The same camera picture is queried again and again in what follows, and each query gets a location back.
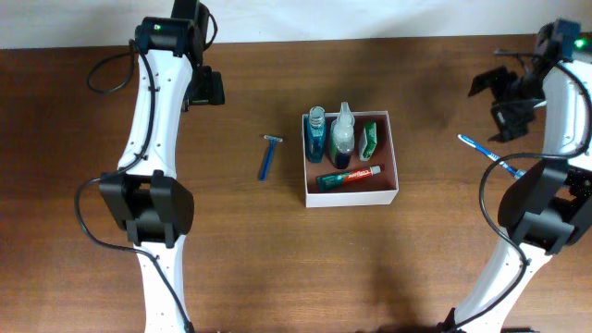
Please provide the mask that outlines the blue white toothbrush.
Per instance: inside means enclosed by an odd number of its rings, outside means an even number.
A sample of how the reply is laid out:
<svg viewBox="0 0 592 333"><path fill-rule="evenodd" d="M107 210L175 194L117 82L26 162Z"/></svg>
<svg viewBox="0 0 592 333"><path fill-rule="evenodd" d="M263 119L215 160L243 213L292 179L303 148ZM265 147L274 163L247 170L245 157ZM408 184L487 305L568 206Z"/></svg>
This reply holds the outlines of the blue white toothbrush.
<svg viewBox="0 0 592 333"><path fill-rule="evenodd" d="M489 151L488 149L484 148L482 145L480 145L479 143L475 142L474 140L472 140L471 138L463 135L463 134L458 134L457 138L463 142L464 144L468 145L469 147L473 148L474 150L478 151L480 154L484 155L485 157L489 158L492 162L496 162L500 159L500 157L494 153L492 153L491 151ZM507 164L506 162L501 162L499 164L502 168L504 168L506 171L508 171L515 179L519 179L520 177L522 177L526 171L519 169L519 168L514 168L513 166L510 166L509 164Z"/></svg>

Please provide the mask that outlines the blue disposable razor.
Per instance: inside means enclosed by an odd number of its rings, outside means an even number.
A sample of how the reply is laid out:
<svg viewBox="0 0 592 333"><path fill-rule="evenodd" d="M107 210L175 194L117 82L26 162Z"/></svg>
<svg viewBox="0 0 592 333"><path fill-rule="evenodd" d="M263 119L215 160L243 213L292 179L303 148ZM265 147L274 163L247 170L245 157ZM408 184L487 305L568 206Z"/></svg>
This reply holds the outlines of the blue disposable razor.
<svg viewBox="0 0 592 333"><path fill-rule="evenodd" d="M267 179L277 144L284 142L283 138L273 135L264 135L263 138L268 142L268 147L258 177L261 182Z"/></svg>

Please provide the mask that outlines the teal Listerine mouthwash bottle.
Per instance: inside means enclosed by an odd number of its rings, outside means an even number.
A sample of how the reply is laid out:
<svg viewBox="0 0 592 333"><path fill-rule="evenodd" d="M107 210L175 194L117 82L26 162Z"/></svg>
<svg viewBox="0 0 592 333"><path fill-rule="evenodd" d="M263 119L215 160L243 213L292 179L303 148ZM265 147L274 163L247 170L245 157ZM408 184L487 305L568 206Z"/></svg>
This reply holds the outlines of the teal Listerine mouthwash bottle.
<svg viewBox="0 0 592 333"><path fill-rule="evenodd" d="M325 109L321 106L314 106L309 111L306 126L306 155L311 163L322 161L325 151L326 129Z"/></svg>

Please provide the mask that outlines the purple foaming soap pump bottle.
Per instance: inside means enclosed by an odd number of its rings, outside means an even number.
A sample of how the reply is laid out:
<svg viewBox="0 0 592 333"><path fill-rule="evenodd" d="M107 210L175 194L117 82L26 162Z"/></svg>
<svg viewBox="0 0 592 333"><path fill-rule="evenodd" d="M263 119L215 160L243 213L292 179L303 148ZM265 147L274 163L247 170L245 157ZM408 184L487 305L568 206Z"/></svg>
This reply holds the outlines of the purple foaming soap pump bottle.
<svg viewBox="0 0 592 333"><path fill-rule="evenodd" d="M347 102L342 102L336 119L331 123L328 155L337 169L349 166L355 145L355 118Z"/></svg>

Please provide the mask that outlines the green Colgate toothpaste tube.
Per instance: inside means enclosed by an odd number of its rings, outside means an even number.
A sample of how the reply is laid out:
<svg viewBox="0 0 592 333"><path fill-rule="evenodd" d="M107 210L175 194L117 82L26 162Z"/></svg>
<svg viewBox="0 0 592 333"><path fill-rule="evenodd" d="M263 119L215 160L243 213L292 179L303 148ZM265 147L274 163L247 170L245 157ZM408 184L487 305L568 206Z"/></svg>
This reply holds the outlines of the green Colgate toothpaste tube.
<svg viewBox="0 0 592 333"><path fill-rule="evenodd" d="M316 178L316 184L321 192L327 192L348 183L361 179L372 178L381 172L380 166L368 166L338 174L319 176Z"/></svg>

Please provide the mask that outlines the green Dettol soap box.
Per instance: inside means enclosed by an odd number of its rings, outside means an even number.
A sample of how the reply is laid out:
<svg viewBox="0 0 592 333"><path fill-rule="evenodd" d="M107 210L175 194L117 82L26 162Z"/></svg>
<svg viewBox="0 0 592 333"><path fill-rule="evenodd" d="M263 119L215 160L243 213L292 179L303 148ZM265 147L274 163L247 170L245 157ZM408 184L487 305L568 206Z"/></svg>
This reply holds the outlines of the green Dettol soap box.
<svg viewBox="0 0 592 333"><path fill-rule="evenodd" d="M372 121L364 123L359 140L359 158L361 161L369 161L377 146L377 124Z"/></svg>

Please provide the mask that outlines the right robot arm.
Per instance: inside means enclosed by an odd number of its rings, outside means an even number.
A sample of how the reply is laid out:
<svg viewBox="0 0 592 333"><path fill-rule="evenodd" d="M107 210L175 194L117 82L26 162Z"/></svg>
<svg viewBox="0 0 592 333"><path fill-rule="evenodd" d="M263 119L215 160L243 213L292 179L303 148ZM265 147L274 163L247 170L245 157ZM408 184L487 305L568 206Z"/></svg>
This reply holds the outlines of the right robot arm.
<svg viewBox="0 0 592 333"><path fill-rule="evenodd" d="M502 332L510 310L534 274L591 227L591 42L579 23L544 25L533 52L500 50L523 65L518 75L498 67L476 75L470 95L490 90L497 140L524 136L534 110L545 107L543 150L514 174L498 216L483 216L499 237L473 291L450 310L441 332Z"/></svg>

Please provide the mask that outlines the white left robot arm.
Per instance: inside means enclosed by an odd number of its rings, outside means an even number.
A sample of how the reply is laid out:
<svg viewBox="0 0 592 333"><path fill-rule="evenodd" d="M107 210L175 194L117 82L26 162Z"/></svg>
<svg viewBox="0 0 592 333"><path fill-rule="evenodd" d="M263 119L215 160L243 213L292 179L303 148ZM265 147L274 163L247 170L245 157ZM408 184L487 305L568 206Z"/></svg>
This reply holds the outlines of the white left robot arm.
<svg viewBox="0 0 592 333"><path fill-rule="evenodd" d="M96 182L117 226L122 252L137 256L145 331L192 332L184 301L182 255L194 216L191 192L177 180L176 145L182 113L192 105L222 105L222 76L204 64L216 20L199 1L175 1L170 17L146 17L130 41L139 90L129 139L113 173Z"/></svg>

